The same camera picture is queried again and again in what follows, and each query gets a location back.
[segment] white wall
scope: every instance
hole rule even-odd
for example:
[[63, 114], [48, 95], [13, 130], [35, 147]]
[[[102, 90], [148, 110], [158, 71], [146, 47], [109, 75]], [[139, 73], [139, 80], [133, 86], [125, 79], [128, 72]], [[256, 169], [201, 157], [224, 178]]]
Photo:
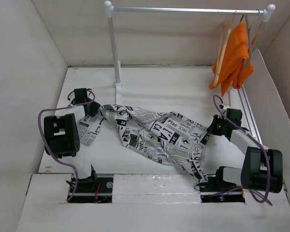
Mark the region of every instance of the white wall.
[[67, 65], [30, 0], [0, 0], [0, 232], [13, 232], [43, 146], [38, 112], [57, 103]]
[[[32, 0], [69, 65], [112, 64], [104, 0]], [[290, 0], [113, 0], [117, 6], [277, 8], [258, 43], [265, 51], [290, 16]], [[123, 64], [213, 64], [224, 15], [115, 13]], [[234, 20], [238, 24], [240, 16]]]
[[290, 118], [290, 19], [265, 53], [264, 60]]

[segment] newspaper print cloth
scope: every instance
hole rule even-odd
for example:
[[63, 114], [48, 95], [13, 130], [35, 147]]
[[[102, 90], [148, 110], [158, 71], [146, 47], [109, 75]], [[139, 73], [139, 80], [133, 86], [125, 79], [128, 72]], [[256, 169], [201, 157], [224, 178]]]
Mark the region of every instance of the newspaper print cloth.
[[201, 182], [208, 177], [203, 169], [207, 127], [185, 116], [156, 113], [140, 107], [103, 105], [94, 117], [78, 123], [82, 144], [90, 145], [108, 120], [119, 132], [122, 144], [142, 156], [163, 164], [178, 165]]

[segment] red wire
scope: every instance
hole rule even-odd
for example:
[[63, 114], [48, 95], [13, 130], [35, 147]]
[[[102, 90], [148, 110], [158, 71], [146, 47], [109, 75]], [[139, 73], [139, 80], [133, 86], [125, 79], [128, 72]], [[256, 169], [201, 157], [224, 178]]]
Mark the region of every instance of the red wire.
[[99, 192], [100, 186], [101, 186], [101, 183], [99, 183], [99, 185], [98, 185], [98, 189], [97, 189], [96, 194], [95, 194], [95, 200], [98, 199], [97, 194]]

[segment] orange garment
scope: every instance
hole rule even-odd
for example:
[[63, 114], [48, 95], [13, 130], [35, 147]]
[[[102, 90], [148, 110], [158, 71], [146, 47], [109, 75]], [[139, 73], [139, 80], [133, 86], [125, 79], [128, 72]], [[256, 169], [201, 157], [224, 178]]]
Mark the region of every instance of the orange garment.
[[[244, 68], [243, 60], [248, 60], [248, 38], [246, 23], [240, 22], [229, 36], [226, 51], [222, 61], [219, 79], [216, 87], [221, 84], [221, 95], [223, 96], [229, 86], [240, 89], [243, 83], [253, 73], [253, 66], [249, 63]], [[217, 59], [213, 66], [213, 73], [216, 71]], [[214, 80], [209, 85], [214, 89]]]

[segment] newspaper print fabric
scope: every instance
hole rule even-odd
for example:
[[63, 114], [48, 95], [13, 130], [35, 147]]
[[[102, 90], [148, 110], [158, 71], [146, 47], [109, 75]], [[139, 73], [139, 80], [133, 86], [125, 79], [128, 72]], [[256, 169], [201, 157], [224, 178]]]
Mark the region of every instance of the newspaper print fabric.
[[103, 105], [100, 113], [78, 123], [82, 144], [90, 145], [107, 119], [119, 132], [123, 145], [163, 165], [178, 165], [201, 182], [208, 177], [203, 169], [207, 127], [185, 116], [156, 113], [140, 107]]

